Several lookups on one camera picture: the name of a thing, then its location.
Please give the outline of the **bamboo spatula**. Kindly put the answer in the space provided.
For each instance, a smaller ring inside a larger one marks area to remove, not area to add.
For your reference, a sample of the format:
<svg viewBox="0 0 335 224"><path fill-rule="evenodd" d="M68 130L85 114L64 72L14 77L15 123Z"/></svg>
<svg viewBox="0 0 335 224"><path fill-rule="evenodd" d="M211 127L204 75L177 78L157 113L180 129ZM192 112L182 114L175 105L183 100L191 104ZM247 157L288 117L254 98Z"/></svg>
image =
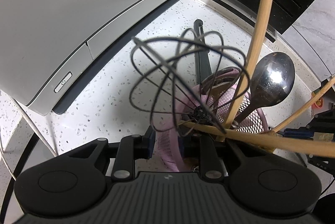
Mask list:
<svg viewBox="0 0 335 224"><path fill-rule="evenodd" d="M334 158L334 142L300 140L294 138L271 136L266 134L252 134L234 131L231 129L226 129L224 133L213 126L196 124L183 120L180 122L180 125L194 130L198 130L200 132L214 134L223 138L239 140L261 147L275 147L278 149L289 150L297 153L312 154L313 156Z"/></svg>

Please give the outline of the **wooden chopstick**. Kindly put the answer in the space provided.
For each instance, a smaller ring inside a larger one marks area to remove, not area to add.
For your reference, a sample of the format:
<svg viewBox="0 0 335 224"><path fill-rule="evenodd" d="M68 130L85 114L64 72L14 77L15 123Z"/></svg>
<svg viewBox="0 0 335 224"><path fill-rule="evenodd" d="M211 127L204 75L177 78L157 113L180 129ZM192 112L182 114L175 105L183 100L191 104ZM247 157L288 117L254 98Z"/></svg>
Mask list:
<svg viewBox="0 0 335 224"><path fill-rule="evenodd" d="M298 118L303 112L309 109L314 103L316 103L335 83L335 77L332 77L328 83L322 87L322 89L315 94L308 102L301 106L296 112L294 112L291 116L285 119L283 122L278 124L276 127L272 129L274 132L278 132L281 129L285 128L288 124Z"/></svg>
<svg viewBox="0 0 335 224"><path fill-rule="evenodd" d="M238 109L242 103L243 96L248 89L248 77L252 76L257 64L259 54L262 48L265 32L269 23L273 0L260 0L257 19L255 22L254 33L247 52L246 73L241 75L234 96L236 97L230 104L228 115L224 120L223 127L229 129L236 117Z"/></svg>

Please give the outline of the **pink mesh utensil cup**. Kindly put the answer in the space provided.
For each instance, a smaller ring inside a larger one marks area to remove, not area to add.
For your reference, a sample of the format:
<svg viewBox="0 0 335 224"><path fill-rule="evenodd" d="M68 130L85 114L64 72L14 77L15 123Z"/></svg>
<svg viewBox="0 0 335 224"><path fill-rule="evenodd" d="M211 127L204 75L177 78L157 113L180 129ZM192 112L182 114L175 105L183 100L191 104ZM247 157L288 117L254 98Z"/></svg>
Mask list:
<svg viewBox="0 0 335 224"><path fill-rule="evenodd" d="M216 110L216 117L220 122L224 121L230 104L229 100L234 96L237 85L232 82L225 82L211 87L210 91L206 94L201 94L202 101L209 107ZM193 87L194 91L201 92L201 84ZM182 139L177 134L176 130L172 128L173 121L168 119L165 124L168 128L158 138L158 153L167 167L172 172L191 171L194 167L184 163L182 158ZM247 131L254 134L259 134L267 130L267 121L263 110L261 108L253 111L243 122L240 124L240 131Z"/></svg>

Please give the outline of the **large spoon wooden handle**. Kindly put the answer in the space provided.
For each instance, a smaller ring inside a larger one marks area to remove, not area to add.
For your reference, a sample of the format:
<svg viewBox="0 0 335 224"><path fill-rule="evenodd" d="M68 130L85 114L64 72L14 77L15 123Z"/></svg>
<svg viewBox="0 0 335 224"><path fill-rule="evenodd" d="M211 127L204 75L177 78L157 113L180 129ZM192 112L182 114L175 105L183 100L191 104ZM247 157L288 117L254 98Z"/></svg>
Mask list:
<svg viewBox="0 0 335 224"><path fill-rule="evenodd" d="M272 107L283 102L290 94L295 81L295 67L291 58L283 52L272 52L256 65L250 80L250 104L233 122L234 127L254 110Z"/></svg>

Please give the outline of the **small silver spoon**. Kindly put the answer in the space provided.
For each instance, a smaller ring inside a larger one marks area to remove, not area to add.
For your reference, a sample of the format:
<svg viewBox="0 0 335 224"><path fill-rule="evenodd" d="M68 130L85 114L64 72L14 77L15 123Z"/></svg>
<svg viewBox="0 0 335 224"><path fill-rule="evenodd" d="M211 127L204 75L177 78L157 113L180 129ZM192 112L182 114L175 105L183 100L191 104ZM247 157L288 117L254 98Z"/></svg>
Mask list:
<svg viewBox="0 0 335 224"><path fill-rule="evenodd" d="M214 73L205 78L201 83L201 94L206 94L210 91L211 87L215 87L225 82L232 82L240 73L237 67L227 67L218 70L217 74Z"/></svg>

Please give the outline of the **dark green peeler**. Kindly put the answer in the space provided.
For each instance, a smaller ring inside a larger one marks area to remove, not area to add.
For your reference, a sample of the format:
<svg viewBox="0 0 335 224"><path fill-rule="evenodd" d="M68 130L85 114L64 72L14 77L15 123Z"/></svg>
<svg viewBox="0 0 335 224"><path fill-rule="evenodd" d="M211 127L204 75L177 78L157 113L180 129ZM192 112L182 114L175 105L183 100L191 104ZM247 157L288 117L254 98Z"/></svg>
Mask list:
<svg viewBox="0 0 335 224"><path fill-rule="evenodd" d="M196 19L194 21L194 32L196 36L204 34L203 21ZM202 51L195 54L195 65L196 65L196 80L200 84L205 78L212 74L210 61L208 58L208 52Z"/></svg>

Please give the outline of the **white utensil sterilizer appliance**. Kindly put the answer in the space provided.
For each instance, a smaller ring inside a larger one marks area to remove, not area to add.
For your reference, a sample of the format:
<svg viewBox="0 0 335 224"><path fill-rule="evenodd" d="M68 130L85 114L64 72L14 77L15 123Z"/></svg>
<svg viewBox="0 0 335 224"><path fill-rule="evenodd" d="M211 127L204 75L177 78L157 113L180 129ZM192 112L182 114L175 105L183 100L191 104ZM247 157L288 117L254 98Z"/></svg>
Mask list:
<svg viewBox="0 0 335 224"><path fill-rule="evenodd" d="M167 0L1 0L1 90L41 115Z"/></svg>

